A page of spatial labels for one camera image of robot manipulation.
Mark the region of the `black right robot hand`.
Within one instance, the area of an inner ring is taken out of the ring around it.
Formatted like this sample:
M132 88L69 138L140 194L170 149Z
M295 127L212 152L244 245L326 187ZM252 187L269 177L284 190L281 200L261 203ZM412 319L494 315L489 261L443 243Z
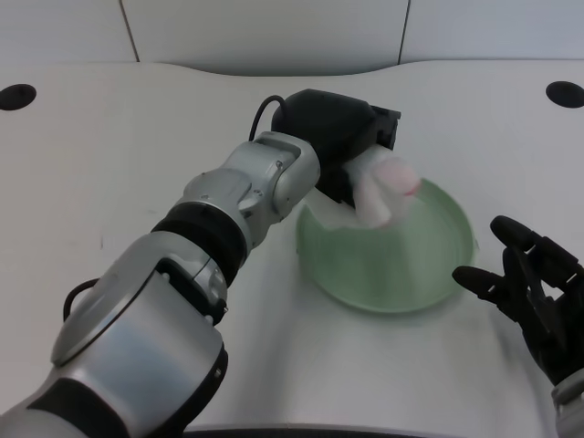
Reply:
M498 215L490 228L505 246L504 274L458 266L453 279L520 326L532 358L557 385L583 368L583 266L510 217Z

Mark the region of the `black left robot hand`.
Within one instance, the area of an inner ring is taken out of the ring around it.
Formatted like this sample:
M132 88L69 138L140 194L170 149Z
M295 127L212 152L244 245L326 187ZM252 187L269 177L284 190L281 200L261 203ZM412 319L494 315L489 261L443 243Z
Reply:
M364 100L304 89L276 110L271 130L309 143L320 164L316 188L334 202L353 207L353 183L343 165L373 145L391 151L401 116Z

